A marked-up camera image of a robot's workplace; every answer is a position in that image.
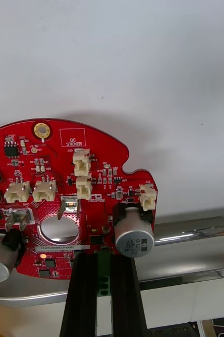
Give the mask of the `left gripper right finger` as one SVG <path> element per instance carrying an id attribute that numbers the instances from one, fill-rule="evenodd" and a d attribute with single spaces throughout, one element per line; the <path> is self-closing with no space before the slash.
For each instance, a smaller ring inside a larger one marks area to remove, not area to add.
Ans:
<path id="1" fill-rule="evenodd" d="M 113 255 L 110 284 L 112 336 L 147 336 L 135 260 Z"/>

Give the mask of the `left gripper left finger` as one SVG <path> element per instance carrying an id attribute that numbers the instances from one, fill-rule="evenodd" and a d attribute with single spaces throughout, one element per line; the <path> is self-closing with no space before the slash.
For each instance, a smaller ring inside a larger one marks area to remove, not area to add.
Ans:
<path id="1" fill-rule="evenodd" d="M 97 255 L 77 255 L 70 278 L 60 336 L 97 335 L 97 284 Z"/>

